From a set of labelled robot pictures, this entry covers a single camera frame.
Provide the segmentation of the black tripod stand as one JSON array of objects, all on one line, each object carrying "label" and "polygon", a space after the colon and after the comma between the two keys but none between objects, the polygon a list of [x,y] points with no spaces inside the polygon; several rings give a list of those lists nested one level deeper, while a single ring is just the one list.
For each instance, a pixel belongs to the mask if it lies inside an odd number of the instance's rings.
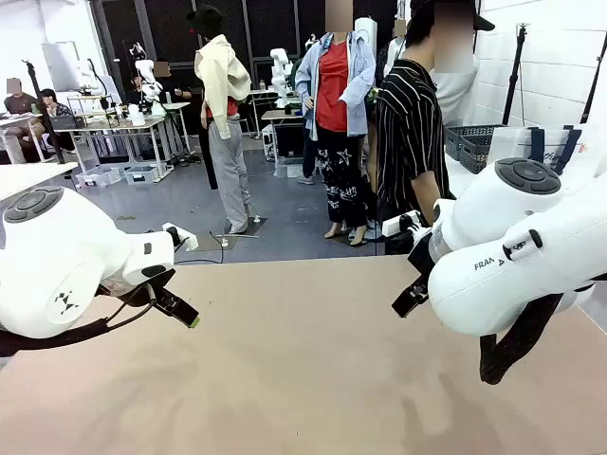
[{"label": "black tripod stand", "polygon": [[40,90],[39,83],[37,81],[34,65],[28,60],[23,60],[23,63],[26,65],[26,67],[28,69],[28,74],[29,74],[30,80],[33,85],[33,89],[34,89],[36,97],[37,97],[38,109],[40,111],[40,114],[42,115],[43,123],[48,132],[48,137],[51,140],[51,145],[52,145],[53,149],[55,150],[55,156],[60,164],[65,164],[63,149],[58,142],[58,138],[57,138],[55,131],[53,129],[53,126],[52,126],[50,115],[48,114],[48,112],[46,110],[46,106],[43,101],[43,95]]},{"label": "black tripod stand", "polygon": [[597,70],[596,70],[595,76],[593,78],[591,87],[590,87],[590,91],[589,91],[589,94],[588,94],[587,101],[585,103],[584,109],[583,109],[581,117],[580,117],[580,121],[579,121],[580,124],[586,123],[588,121],[589,116],[590,116],[593,100],[594,100],[594,97],[595,97],[595,94],[596,94],[596,90],[597,90],[597,86],[598,86],[598,77],[599,77],[599,73],[600,73],[600,68],[601,68],[603,60],[604,60],[603,57],[599,57],[598,58]]},{"label": "black tripod stand", "polygon": [[520,94],[521,102],[521,122],[525,125],[524,119],[524,90],[523,90],[523,72],[522,72],[522,57],[524,43],[527,35],[528,24],[520,23],[517,25],[517,47],[514,55],[512,71],[509,76],[509,85],[506,93],[506,102],[502,117],[502,124],[507,126],[510,121],[512,106],[516,93]]}]

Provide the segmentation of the person in striped shirt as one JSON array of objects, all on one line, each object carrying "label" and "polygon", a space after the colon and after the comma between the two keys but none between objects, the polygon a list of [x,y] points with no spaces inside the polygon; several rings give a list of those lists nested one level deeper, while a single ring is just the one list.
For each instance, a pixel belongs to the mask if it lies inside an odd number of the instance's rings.
[{"label": "person in striped shirt", "polygon": [[[474,33],[493,28],[475,0],[411,0],[404,48],[377,93],[379,221],[420,212],[412,181],[422,173],[434,172],[440,199],[449,197],[445,128],[431,72],[469,72]],[[429,226],[421,212],[420,219]]]}]

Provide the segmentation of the mannequin in cream jacket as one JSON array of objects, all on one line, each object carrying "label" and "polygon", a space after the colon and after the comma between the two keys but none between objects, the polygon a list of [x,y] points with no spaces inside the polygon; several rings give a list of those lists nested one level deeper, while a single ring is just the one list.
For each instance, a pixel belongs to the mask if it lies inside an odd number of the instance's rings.
[{"label": "mannequin in cream jacket", "polygon": [[219,9],[201,3],[188,20],[204,41],[195,52],[194,73],[203,83],[200,121],[208,134],[219,195],[230,233],[244,234],[250,192],[238,108],[250,94],[250,75],[223,32]]}]

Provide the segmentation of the white side table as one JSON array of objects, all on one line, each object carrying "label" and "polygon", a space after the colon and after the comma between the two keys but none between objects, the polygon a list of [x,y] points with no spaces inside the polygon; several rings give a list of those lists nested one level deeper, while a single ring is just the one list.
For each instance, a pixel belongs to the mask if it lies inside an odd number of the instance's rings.
[{"label": "white side table", "polygon": [[449,155],[445,155],[445,163],[448,170],[450,191],[455,197],[458,197],[477,175],[469,172],[459,161],[454,160]]}]

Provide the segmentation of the white torso dress form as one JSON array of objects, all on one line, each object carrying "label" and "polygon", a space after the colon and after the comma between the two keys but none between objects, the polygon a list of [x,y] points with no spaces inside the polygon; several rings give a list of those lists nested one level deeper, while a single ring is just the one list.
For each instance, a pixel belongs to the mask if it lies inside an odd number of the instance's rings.
[{"label": "white torso dress form", "polygon": [[377,22],[370,16],[359,17],[355,20],[355,31],[377,55]]}]

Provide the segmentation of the wooden top background table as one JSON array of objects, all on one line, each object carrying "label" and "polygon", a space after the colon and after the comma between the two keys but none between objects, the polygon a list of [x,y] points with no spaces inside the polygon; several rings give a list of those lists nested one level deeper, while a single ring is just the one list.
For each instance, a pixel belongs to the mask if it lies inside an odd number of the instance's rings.
[{"label": "wooden top background table", "polygon": [[274,132],[277,125],[304,123],[304,117],[300,111],[293,111],[288,114],[284,109],[269,110],[261,116],[261,120],[272,124]]}]

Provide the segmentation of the clear plastic storage bin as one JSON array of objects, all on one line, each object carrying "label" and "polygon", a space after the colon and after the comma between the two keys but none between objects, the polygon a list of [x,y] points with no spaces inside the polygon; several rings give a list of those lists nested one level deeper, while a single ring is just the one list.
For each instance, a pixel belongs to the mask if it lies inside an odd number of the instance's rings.
[{"label": "clear plastic storage bin", "polygon": [[124,172],[128,185],[151,185],[158,180],[156,166],[134,166]]},{"label": "clear plastic storage bin", "polygon": [[109,166],[96,166],[76,178],[81,188],[106,188],[121,181],[120,171]]},{"label": "clear plastic storage bin", "polygon": [[276,158],[274,176],[279,179],[299,178],[303,172],[304,158],[302,156],[286,157],[278,156]]}]

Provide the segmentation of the seated person in dark top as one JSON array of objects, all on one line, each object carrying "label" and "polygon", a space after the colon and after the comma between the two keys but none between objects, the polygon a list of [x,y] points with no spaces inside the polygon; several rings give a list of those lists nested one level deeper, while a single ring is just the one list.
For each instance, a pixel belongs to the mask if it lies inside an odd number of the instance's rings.
[{"label": "seated person in dark top", "polygon": [[156,61],[154,65],[156,81],[161,85],[160,102],[174,103],[189,101],[193,94],[189,86],[181,84],[173,75],[168,62]]}]

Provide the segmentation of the white board panel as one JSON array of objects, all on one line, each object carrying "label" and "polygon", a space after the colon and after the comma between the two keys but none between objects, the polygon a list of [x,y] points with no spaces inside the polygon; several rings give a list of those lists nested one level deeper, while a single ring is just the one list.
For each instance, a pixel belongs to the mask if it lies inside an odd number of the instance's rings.
[{"label": "white board panel", "polygon": [[48,72],[56,92],[80,88],[79,53],[73,41],[41,44]]}]

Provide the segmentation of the metal mannequin base plate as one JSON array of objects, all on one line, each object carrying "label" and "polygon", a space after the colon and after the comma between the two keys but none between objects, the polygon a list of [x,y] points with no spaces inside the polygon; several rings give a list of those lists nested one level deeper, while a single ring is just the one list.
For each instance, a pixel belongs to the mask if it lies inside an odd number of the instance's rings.
[{"label": "metal mannequin base plate", "polygon": [[254,217],[248,218],[248,225],[244,231],[233,232],[231,222],[229,219],[227,219],[223,228],[223,233],[225,236],[245,236],[255,238],[258,235],[258,231],[260,230],[260,228],[262,228],[266,222],[266,217],[255,215]]},{"label": "metal mannequin base plate", "polygon": [[197,236],[196,251],[233,250],[238,238],[228,234],[213,234],[208,232]]}]

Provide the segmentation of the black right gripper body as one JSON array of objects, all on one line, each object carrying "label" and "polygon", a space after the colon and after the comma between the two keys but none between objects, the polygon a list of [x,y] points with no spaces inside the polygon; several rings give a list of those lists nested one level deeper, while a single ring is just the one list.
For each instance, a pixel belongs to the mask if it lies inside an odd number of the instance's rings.
[{"label": "black right gripper body", "polygon": [[432,272],[432,256],[429,251],[429,242],[432,232],[427,230],[423,234],[415,234],[414,243],[408,260],[411,265],[419,272],[420,281],[426,285]]}]

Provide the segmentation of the seated person with black hair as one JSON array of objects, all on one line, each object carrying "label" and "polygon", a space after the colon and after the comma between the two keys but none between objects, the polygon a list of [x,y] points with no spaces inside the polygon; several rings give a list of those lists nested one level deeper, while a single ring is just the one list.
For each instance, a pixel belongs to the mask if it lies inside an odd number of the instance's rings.
[{"label": "seated person with black hair", "polygon": [[58,102],[54,90],[43,89],[41,95],[44,107],[50,117],[70,116],[72,114],[67,106]]}]

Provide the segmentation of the seated person in brown shirt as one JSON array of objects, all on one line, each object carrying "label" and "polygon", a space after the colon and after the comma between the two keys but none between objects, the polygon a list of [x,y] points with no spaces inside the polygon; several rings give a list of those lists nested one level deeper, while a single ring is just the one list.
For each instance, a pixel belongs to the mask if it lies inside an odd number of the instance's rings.
[{"label": "seated person in brown shirt", "polygon": [[23,115],[33,112],[33,106],[38,107],[38,99],[26,93],[20,79],[7,79],[8,96],[4,99],[7,111],[12,115]]}]

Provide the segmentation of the mannequin in red shirt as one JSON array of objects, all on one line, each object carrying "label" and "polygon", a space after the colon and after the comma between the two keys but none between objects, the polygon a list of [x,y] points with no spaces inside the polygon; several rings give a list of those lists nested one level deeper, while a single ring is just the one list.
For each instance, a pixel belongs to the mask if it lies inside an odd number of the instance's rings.
[{"label": "mannequin in red shirt", "polygon": [[296,76],[310,139],[318,148],[326,188],[331,239],[354,231],[351,246],[365,243],[361,141],[368,132],[365,100],[375,83],[376,59],[354,31],[353,0],[325,0],[325,34],[304,55]]}]

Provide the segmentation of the translucent white shopping bag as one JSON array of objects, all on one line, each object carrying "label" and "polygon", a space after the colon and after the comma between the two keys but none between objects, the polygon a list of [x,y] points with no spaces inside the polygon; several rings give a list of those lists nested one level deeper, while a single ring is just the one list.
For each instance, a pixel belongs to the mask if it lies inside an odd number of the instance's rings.
[{"label": "translucent white shopping bag", "polygon": [[607,133],[597,125],[496,128],[487,162],[522,157],[534,159],[565,178],[607,173]]}]

